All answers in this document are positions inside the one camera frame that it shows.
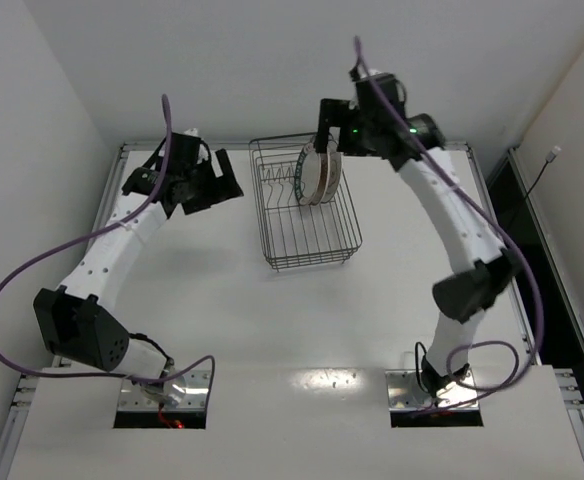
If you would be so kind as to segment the white plate grey flower pattern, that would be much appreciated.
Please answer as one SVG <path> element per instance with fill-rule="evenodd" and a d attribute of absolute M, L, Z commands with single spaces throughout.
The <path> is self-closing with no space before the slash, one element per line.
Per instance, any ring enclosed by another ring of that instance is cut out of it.
<path fill-rule="evenodd" d="M 330 161 L 330 171 L 327 187 L 322 198 L 323 203 L 328 203 L 337 193 L 342 175 L 342 155 L 340 152 L 330 151 L 328 153 Z"/>

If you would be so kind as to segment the orange sunburst plate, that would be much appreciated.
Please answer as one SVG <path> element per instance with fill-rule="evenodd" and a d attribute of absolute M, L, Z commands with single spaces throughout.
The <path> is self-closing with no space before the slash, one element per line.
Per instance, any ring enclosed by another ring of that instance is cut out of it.
<path fill-rule="evenodd" d="M 326 203 L 332 199 L 337 186 L 337 154 L 335 152 L 318 153 L 319 180 L 313 204 Z"/>

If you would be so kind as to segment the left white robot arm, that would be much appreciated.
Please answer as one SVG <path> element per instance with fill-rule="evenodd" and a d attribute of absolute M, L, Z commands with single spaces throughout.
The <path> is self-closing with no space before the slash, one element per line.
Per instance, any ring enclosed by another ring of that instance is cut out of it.
<path fill-rule="evenodd" d="M 164 406 L 178 405 L 185 377 L 150 339 L 130 333 L 113 312 L 143 248 L 173 215 L 187 215 L 243 194 L 226 150 L 211 151 L 190 130 L 162 141 L 122 184 L 108 233 L 98 236 L 76 268 L 33 308 L 46 349 L 101 372 L 120 375 Z"/>

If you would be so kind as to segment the green rimmed white plate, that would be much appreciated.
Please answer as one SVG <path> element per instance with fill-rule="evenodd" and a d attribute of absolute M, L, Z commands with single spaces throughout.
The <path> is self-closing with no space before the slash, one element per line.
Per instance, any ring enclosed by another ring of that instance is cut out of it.
<path fill-rule="evenodd" d="M 314 206 L 313 197 L 319 180 L 319 165 L 317 152 L 312 142 L 301 150 L 294 173 L 294 193 L 301 206 Z"/>

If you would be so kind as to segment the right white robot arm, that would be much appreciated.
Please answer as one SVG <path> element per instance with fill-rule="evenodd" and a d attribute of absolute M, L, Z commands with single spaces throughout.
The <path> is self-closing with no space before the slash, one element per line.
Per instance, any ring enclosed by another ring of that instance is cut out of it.
<path fill-rule="evenodd" d="M 469 369 L 468 347 L 497 297 L 520 271 L 514 252 L 463 200 L 446 140 L 431 116 L 405 115 L 405 89 L 392 74 L 350 72 L 351 100 L 320 103 L 314 140 L 320 154 L 377 156 L 390 163 L 425 209 L 452 273 L 432 287 L 439 317 L 417 379 L 436 395 Z"/>

